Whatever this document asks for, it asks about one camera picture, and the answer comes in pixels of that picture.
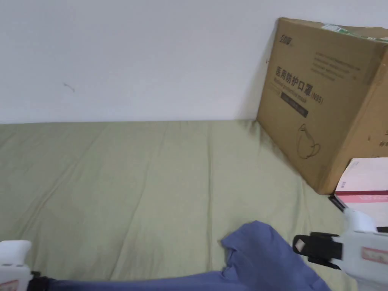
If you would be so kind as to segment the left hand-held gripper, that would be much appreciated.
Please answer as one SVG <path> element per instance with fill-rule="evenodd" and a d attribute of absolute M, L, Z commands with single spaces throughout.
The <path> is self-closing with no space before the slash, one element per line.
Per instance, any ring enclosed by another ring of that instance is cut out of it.
<path fill-rule="evenodd" d="M 0 290 L 48 291 L 50 279 L 40 272 L 31 271 L 25 263 L 32 243 L 27 240 L 0 242 Z"/>

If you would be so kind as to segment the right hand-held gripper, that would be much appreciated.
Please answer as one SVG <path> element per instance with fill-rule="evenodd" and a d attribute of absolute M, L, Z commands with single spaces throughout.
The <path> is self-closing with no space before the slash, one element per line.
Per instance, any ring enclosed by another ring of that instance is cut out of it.
<path fill-rule="evenodd" d="M 346 208 L 345 231 L 340 242 L 337 234 L 310 232 L 293 238 L 293 252 L 308 261 L 342 270 L 357 282 L 359 291 L 388 289 L 388 236 L 378 232 L 375 221 L 367 214 Z M 340 267 L 332 260 L 342 261 Z"/>

